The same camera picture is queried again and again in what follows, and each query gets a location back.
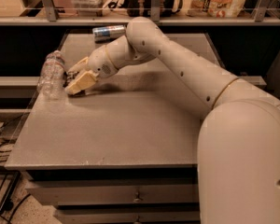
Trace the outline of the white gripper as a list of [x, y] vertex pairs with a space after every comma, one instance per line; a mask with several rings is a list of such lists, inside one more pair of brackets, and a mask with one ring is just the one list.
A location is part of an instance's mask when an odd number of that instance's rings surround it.
[[77, 76], [64, 90], [68, 95], [75, 95], [93, 86], [97, 82], [97, 77], [114, 76], [118, 72], [118, 68], [111, 62], [107, 54], [107, 47], [103, 45], [94, 50], [89, 58], [84, 57], [74, 64], [68, 72], [77, 73]]

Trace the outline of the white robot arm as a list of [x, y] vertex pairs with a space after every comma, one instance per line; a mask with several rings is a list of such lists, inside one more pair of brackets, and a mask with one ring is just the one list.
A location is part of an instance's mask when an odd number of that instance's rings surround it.
[[72, 68], [76, 94], [127, 65], [163, 62], [203, 102], [197, 147], [202, 224], [280, 224], [280, 100], [136, 17]]

